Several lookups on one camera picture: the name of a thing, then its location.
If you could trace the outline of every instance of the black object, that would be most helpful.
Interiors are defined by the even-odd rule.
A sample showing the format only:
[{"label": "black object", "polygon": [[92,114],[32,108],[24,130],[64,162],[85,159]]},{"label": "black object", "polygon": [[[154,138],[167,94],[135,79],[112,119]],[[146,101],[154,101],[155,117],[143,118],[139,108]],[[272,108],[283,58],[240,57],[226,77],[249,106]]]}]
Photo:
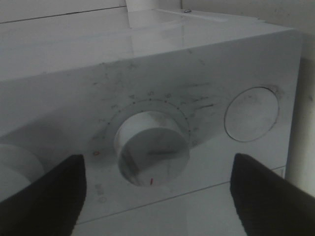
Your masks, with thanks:
[{"label": "black object", "polygon": [[84,158],[73,155],[0,203],[0,236],[69,236],[87,191]]},{"label": "black object", "polygon": [[248,236],[315,236],[315,199],[244,154],[230,188]]}]

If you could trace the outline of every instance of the white plastic surface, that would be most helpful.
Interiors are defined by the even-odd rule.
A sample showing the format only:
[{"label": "white plastic surface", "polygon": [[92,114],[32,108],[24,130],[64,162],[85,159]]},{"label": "white plastic surface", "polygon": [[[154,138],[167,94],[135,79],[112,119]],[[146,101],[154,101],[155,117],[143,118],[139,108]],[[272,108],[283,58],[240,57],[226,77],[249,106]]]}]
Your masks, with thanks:
[{"label": "white plastic surface", "polygon": [[126,11],[126,0],[1,0],[0,22],[111,7]]},{"label": "white plastic surface", "polygon": [[79,224],[73,236],[246,236],[230,184]]},{"label": "white plastic surface", "polygon": [[[227,182],[237,152],[270,169],[286,165],[301,51],[293,29],[148,10],[5,24],[0,33],[0,141],[19,143],[45,169],[84,154],[88,192],[79,223]],[[242,143],[226,133],[224,115],[253,87],[271,90],[280,112],[264,136]],[[123,122],[145,111],[172,117],[190,148],[177,178],[149,188],[121,175],[113,147]]]}]

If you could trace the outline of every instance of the scratch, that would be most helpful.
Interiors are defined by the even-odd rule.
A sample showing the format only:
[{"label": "scratch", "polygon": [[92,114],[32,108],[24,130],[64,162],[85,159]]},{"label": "scratch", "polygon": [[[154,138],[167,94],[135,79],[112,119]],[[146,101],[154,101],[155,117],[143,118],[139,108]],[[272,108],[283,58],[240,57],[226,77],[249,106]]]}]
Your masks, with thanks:
[{"label": "scratch", "polygon": [[181,87],[190,88],[190,87],[200,87],[200,86],[208,86],[210,83],[201,83],[201,84],[187,84],[182,85]]},{"label": "scratch", "polygon": [[203,109],[203,108],[207,108],[207,107],[213,107],[215,104],[209,104],[209,105],[205,105],[205,106],[201,106],[201,107],[198,107],[196,108],[196,110],[200,110],[200,109]]},{"label": "scratch", "polygon": [[209,97],[201,97],[199,99],[195,99],[193,100],[193,102],[199,102],[199,101],[202,101],[202,100],[205,100],[205,99],[208,99]]}]

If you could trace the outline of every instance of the dial knob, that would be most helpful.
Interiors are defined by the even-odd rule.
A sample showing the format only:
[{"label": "dial knob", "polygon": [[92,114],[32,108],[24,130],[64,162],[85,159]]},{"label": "dial knob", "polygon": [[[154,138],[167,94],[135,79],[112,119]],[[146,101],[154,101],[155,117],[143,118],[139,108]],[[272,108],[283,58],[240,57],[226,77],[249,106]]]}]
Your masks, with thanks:
[{"label": "dial knob", "polygon": [[141,112],[119,128],[114,149],[122,175],[137,186],[176,178],[189,160],[188,140],[177,122],[161,112]]}]

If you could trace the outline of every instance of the white appliance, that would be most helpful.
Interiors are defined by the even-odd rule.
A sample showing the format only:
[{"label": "white appliance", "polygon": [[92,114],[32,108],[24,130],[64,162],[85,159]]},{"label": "white appliance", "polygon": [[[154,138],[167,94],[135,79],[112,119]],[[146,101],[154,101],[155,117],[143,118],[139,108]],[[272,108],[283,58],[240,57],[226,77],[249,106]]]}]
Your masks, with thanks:
[{"label": "white appliance", "polygon": [[45,171],[83,154],[73,235],[243,236],[235,153],[282,173],[300,34],[182,10],[0,25],[0,143]]}]

